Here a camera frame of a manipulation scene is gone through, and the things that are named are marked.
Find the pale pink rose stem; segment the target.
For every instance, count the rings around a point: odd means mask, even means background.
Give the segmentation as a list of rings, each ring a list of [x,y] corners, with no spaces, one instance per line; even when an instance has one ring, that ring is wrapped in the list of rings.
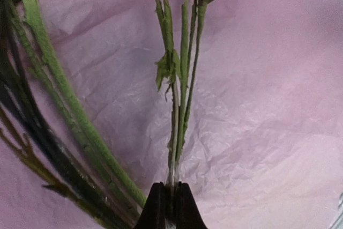
[[[156,86],[167,82],[167,92],[172,93],[171,136],[168,143],[167,185],[178,184],[180,158],[185,144],[185,134],[191,111],[192,95],[199,59],[207,7],[215,0],[183,0],[181,6],[180,51],[174,46],[173,19],[169,0],[155,0],[156,15],[160,25],[164,55],[156,62]]]

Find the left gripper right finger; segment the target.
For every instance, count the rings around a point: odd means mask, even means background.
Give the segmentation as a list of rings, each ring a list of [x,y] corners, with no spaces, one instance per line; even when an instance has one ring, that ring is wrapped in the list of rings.
[[[207,229],[187,183],[176,187],[175,218],[177,229]]]

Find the artificial flower bouquet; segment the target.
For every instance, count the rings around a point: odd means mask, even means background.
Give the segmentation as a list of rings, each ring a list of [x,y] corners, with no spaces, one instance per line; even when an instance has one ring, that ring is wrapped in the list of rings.
[[[1,0],[1,141],[102,227],[134,227],[145,197],[74,93],[38,0]]]

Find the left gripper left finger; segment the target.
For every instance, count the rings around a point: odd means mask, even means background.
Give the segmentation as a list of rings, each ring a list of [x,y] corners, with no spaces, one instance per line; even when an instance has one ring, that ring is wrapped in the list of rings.
[[[162,182],[152,184],[145,206],[134,229],[166,228],[166,191]]]

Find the purple pink wrapping paper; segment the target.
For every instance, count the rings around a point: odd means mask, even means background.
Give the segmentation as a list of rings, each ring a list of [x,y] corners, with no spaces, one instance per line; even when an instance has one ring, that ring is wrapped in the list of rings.
[[[154,0],[25,0],[79,101],[145,197],[168,171],[171,90]],[[329,228],[342,193],[342,0],[215,0],[180,179],[208,228]]]

